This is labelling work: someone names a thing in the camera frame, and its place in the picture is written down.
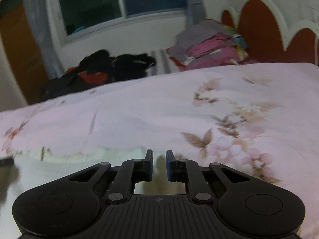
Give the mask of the white small cloth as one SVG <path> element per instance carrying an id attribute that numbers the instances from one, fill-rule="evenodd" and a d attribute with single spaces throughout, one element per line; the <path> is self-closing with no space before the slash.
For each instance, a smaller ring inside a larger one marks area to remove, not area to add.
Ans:
<path id="1" fill-rule="evenodd" d="M 1 238 L 19 238 L 21 235 L 11 213 L 12 205 L 21 193 L 100 162 L 120 166 L 125 160 L 143 159 L 146 151 L 140 147 L 132 151 L 98 148 L 90 154 L 74 155 L 54 155 L 49 149 L 15 153 L 14 165 L 1 167 Z M 167 180 L 164 152 L 154 152 L 153 181 L 138 183 L 135 193 L 184 194 L 185 186 Z"/>

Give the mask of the pile of dark clothes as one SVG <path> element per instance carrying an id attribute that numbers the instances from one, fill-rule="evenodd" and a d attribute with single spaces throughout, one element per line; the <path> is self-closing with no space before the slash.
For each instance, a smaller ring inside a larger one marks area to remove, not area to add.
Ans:
<path id="1" fill-rule="evenodd" d="M 69 68 L 60 78 L 49 80 L 42 89 L 40 101 L 82 92 L 104 84 L 140 79 L 147 69 L 156 65 L 156 59 L 146 53 L 110 56 L 107 50 L 84 57 L 75 68 Z"/>

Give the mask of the stack of folded clothes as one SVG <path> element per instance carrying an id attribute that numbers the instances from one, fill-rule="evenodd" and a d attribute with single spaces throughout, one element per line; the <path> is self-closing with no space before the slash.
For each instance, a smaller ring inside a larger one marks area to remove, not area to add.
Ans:
<path id="1" fill-rule="evenodd" d="M 244 38 L 233 27 L 205 20 L 187 27 L 166 51 L 181 71 L 242 64 L 249 58 Z"/>

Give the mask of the pink floral bed sheet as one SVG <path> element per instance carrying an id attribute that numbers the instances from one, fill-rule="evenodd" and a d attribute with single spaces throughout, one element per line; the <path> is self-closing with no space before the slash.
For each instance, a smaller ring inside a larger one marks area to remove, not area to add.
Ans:
<path id="1" fill-rule="evenodd" d="M 220 66 L 93 88 L 1 113 L 1 156 L 171 150 L 290 190 L 318 238 L 318 67 Z"/>

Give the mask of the striped pillow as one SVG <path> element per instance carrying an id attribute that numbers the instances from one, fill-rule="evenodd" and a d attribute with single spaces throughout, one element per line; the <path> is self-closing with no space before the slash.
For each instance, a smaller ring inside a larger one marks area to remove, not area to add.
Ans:
<path id="1" fill-rule="evenodd" d="M 151 51 L 149 55 L 156 60 L 156 64 L 147 69 L 147 77 L 180 72 L 165 50 Z"/>

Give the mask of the red white flower headboard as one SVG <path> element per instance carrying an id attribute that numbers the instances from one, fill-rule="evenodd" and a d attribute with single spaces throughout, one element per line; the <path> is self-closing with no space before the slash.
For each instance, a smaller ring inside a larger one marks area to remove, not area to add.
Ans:
<path id="1" fill-rule="evenodd" d="M 318 65 L 318 24 L 300 20 L 289 26 L 272 0 L 246 0 L 239 12 L 227 5 L 221 22 L 244 38 L 245 63 Z"/>

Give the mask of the brown wooden door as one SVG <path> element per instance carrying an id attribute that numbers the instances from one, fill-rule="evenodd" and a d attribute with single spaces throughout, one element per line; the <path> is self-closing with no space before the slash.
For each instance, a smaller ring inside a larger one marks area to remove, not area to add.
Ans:
<path id="1" fill-rule="evenodd" d="M 1 38 L 23 96 L 28 104 L 38 103 L 49 78 L 29 28 L 23 0 L 1 1 Z"/>

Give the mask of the grey curtain left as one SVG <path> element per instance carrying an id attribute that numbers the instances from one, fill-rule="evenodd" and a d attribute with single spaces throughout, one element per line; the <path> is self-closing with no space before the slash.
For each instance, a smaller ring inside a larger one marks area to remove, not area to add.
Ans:
<path id="1" fill-rule="evenodd" d="M 31 33 L 40 50 L 46 73 L 50 79 L 63 76 L 64 69 L 53 45 L 46 0 L 23 0 Z"/>

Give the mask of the window with white frame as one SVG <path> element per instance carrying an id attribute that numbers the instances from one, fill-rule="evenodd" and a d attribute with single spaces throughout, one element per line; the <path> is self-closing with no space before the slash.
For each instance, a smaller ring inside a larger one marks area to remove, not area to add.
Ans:
<path id="1" fill-rule="evenodd" d="M 187 0 L 53 0 L 64 42 L 132 18 L 185 10 Z"/>

